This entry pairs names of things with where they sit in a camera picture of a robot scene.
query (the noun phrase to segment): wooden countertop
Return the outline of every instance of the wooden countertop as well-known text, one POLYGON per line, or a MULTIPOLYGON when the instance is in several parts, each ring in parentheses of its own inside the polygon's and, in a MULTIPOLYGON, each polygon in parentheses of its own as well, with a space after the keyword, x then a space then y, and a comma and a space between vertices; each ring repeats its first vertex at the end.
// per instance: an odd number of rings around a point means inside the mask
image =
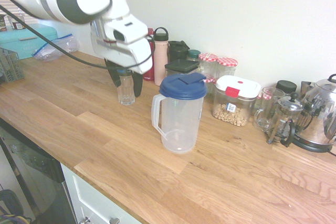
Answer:
MULTIPOLYGON (((82 59, 101 59, 76 53, 82 59)), ((143 223, 336 223, 336 158, 268 145, 205 101, 195 148, 173 154, 151 125, 158 87, 121 105, 106 70, 68 57, 22 60, 0 117, 143 223)))

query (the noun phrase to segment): dishwasher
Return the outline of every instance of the dishwasher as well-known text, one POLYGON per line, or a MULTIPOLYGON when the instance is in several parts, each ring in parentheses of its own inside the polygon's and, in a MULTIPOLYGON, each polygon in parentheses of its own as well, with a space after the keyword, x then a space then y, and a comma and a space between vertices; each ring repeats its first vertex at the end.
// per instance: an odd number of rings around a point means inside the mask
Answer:
POLYGON ((36 217, 34 224, 75 224, 60 163, 2 119, 0 146, 36 217))

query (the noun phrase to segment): pitcher handle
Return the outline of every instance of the pitcher handle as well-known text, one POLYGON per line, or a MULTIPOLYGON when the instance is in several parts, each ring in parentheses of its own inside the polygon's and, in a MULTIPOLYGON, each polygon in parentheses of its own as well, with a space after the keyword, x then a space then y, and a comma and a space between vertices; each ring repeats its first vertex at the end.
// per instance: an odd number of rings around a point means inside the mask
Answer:
POLYGON ((165 97, 164 95, 157 94, 153 97, 152 102, 152 125, 164 138, 166 138, 167 136, 159 127, 159 112, 160 112, 160 102, 166 98, 167 97, 165 97))
POLYGON ((259 109, 254 114, 254 121, 257 121, 259 119, 259 114, 263 111, 263 109, 259 109))

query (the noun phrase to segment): turquoise box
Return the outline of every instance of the turquoise box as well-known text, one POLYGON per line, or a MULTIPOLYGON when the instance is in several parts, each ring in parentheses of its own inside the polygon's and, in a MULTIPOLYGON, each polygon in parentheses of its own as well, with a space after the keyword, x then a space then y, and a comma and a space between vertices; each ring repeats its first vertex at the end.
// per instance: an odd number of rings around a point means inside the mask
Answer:
MULTIPOLYGON (((42 24, 30 25, 47 39, 57 38, 57 32, 53 27, 42 24)), ((28 29, 11 30, 0 32, 0 47, 17 52, 19 59, 25 59, 32 56, 46 42, 37 37, 28 29)))

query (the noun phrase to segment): plastic bag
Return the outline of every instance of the plastic bag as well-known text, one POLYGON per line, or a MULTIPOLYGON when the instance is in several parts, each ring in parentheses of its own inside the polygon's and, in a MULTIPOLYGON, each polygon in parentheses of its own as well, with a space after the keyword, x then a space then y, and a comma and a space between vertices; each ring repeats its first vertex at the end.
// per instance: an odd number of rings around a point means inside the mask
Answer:
MULTIPOLYGON (((76 52, 79 48, 79 43, 72 34, 53 39, 52 42, 61 47, 66 52, 76 52)), ((33 54, 33 57, 37 60, 51 61, 56 60, 62 55, 64 54, 61 51, 57 50, 48 43, 45 43, 33 54)))

